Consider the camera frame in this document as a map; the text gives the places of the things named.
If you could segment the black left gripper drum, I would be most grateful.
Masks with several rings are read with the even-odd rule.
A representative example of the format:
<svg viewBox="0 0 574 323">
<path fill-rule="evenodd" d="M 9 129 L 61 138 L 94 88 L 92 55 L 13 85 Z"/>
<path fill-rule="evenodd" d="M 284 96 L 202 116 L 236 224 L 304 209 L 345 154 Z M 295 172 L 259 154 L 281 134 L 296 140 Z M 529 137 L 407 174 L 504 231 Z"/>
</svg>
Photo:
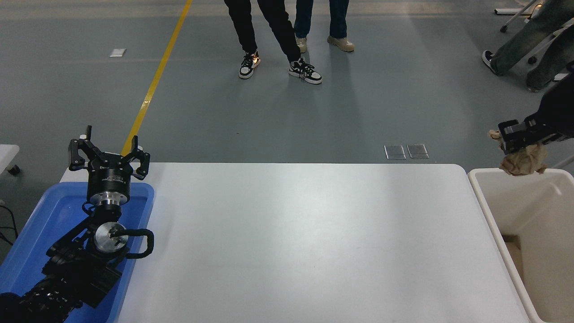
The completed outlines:
<svg viewBox="0 0 574 323">
<path fill-rule="evenodd" d="M 103 192 L 116 192 L 125 197 L 129 196 L 133 168 L 130 163 L 119 165 L 120 160 L 118 155 L 111 155 L 103 160 L 92 159 L 88 162 L 88 197 Z"/>
</svg>

